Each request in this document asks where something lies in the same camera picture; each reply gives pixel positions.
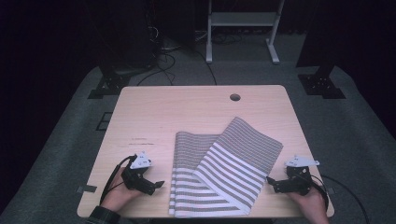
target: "gray carpet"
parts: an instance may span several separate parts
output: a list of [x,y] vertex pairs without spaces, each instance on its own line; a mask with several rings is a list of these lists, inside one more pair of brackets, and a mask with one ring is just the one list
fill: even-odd
[[[396,223],[396,141],[387,132],[358,92],[353,80],[339,68],[331,73],[346,99],[324,100],[308,96],[297,78],[312,74],[316,67],[295,68],[304,42],[303,35],[279,35],[276,49],[280,65],[270,63],[262,35],[244,35],[231,45],[215,45],[213,71],[218,85],[282,85],[286,88],[319,170],[348,186],[361,200],[371,223]],[[174,47],[169,41],[165,46]],[[205,45],[198,51],[205,55]],[[148,77],[140,85],[214,85],[200,54],[182,49],[169,53],[175,65],[165,73]],[[173,58],[161,56],[165,68]],[[153,69],[131,78],[136,85],[158,71]],[[113,111],[117,96],[87,99],[101,78],[98,68],[86,76],[17,195],[0,216],[0,223],[80,223],[77,215],[86,184],[105,132],[96,126],[105,112]],[[334,189],[331,200],[335,215],[331,223],[364,223],[353,197],[339,184],[325,179]],[[303,218],[278,219],[276,223],[307,223]]]

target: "striped cloth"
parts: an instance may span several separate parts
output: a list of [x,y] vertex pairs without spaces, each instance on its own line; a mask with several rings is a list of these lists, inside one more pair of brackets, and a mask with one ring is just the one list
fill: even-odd
[[177,133],[169,214],[248,215],[282,147],[240,118],[221,135]]

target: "sleeve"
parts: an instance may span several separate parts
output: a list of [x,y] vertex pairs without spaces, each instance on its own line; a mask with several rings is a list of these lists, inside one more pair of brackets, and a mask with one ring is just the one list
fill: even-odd
[[117,224],[120,215],[101,206],[93,209],[85,224]]

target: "black cable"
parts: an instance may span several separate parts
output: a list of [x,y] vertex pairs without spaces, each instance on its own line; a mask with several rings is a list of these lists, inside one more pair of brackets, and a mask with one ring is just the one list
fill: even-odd
[[[156,75],[156,74],[159,74],[159,73],[161,73],[161,72],[164,72],[164,73],[165,73],[165,75],[168,77],[169,82],[170,82],[171,85],[173,86],[173,80],[174,80],[174,78],[175,78],[175,75],[172,74],[172,73],[167,72],[167,70],[170,69],[170,68],[172,68],[172,67],[175,65],[176,59],[175,59],[175,57],[173,57],[173,56],[170,55],[170,54],[163,53],[163,55],[169,56],[169,57],[171,57],[171,58],[173,59],[171,65],[168,66],[167,68],[161,68],[161,67],[158,65],[158,63],[157,63],[157,67],[160,69],[160,71],[156,71],[156,72],[153,72],[153,73],[151,73],[151,74],[146,75],[142,80],[140,80],[140,81],[136,84],[136,86],[139,86],[140,84],[142,84],[142,82],[143,82],[144,80],[148,79],[149,77],[152,77],[152,76],[154,76],[154,75]],[[174,77],[171,79],[171,78],[168,76],[168,74],[171,74],[171,75],[173,75]]]
[[314,177],[316,180],[318,180],[322,184],[325,192],[328,192],[327,189],[326,189],[326,186],[323,183],[323,181],[321,181],[317,176],[314,176],[314,175],[311,175],[311,176]]
[[113,190],[114,188],[118,187],[118,186],[119,186],[119,185],[121,185],[121,184],[123,184],[123,181],[122,181],[122,182],[120,182],[118,185],[114,186],[113,188],[109,189],[108,191],[111,191],[111,190]]
[[116,176],[116,174],[117,174],[117,172],[119,171],[119,169],[121,168],[122,164],[125,163],[127,160],[130,160],[131,158],[132,158],[132,156],[129,156],[129,157],[123,159],[123,160],[120,162],[120,164],[118,164],[118,165],[116,166],[116,168],[114,168],[113,173],[111,173],[111,176],[110,176],[110,178],[107,180],[107,183],[106,183],[106,185],[105,185],[105,188],[103,189],[103,193],[102,193],[102,196],[101,196],[101,198],[100,198],[100,202],[99,202],[99,203],[102,203],[103,199],[106,197],[106,195],[108,194],[108,192],[111,191],[112,189],[114,189],[114,188],[109,189],[109,188],[110,188],[110,185],[111,185],[111,182],[113,182],[113,179],[114,179],[114,177]]
[[173,52],[173,51],[177,51],[177,50],[180,50],[180,49],[183,49],[183,47],[180,45],[180,46],[177,46],[177,47],[173,47],[173,48],[170,48],[170,49],[164,49],[164,48],[162,48],[161,49],[161,53],[171,53],[171,52]]
[[212,39],[212,43],[216,45],[221,45],[221,46],[227,46],[231,45],[237,42],[242,41],[242,36],[241,35],[225,35],[225,34],[218,34],[214,35]]
[[201,53],[200,51],[196,50],[195,52],[197,52],[199,55],[201,55],[201,57],[204,59],[205,64],[206,64],[207,68],[209,68],[210,74],[211,74],[212,77],[213,77],[213,81],[215,82],[215,86],[217,86],[217,85],[218,85],[218,82],[216,81],[215,74],[213,74],[212,68],[211,68],[210,65],[206,62],[206,58],[204,57],[204,55],[202,55],[202,53]]
[[346,191],[348,191],[348,192],[353,196],[353,198],[356,200],[356,202],[358,202],[359,206],[361,207],[361,211],[362,211],[363,214],[364,214],[364,218],[365,218],[365,220],[366,220],[366,223],[367,223],[367,224],[370,224],[370,220],[369,220],[369,218],[368,218],[368,216],[367,216],[367,212],[366,212],[366,210],[364,209],[363,204],[361,203],[361,200],[359,200],[358,196],[356,196],[356,195],[352,192],[352,190],[350,190],[347,186],[345,186],[345,185],[342,184],[340,181],[338,181],[338,180],[336,180],[336,179],[334,179],[334,178],[332,178],[332,177],[329,177],[329,176],[327,176],[327,175],[321,175],[321,176],[324,177],[324,178],[330,179],[331,181],[337,183],[338,185],[340,185],[341,187],[343,187],[344,189],[346,189]]

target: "hand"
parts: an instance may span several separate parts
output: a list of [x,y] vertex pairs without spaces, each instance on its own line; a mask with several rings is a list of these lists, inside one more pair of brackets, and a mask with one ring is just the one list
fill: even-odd
[[302,196],[295,192],[286,194],[299,205],[300,210],[310,223],[329,223],[329,219],[326,215],[324,199],[317,189],[311,188],[311,190],[309,190],[309,192],[305,196]]
[[101,203],[102,207],[115,213],[118,213],[125,204],[143,194],[139,190],[126,188],[121,177],[124,169],[125,167],[119,169],[109,187],[110,189],[114,189],[108,192]]

